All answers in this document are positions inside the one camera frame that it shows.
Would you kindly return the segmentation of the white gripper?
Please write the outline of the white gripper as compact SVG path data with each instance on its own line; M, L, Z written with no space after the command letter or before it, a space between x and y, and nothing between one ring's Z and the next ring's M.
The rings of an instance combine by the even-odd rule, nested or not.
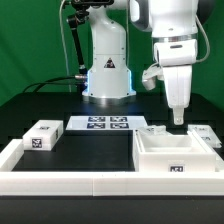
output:
M189 105L192 65L196 62L195 39L154 44L154 58L162 68L168 105L173 109L175 125L184 123L184 109Z

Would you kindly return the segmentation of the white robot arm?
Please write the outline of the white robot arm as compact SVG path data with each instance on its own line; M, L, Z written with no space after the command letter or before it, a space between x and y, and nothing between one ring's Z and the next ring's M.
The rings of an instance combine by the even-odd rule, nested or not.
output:
M93 64L83 98L108 104L136 95L128 62L147 53L153 64L142 74L151 90L165 84L168 106L176 125L184 123L191 92L192 65L200 63L197 36L210 14L211 0L115 0L108 8L92 6L90 25Z

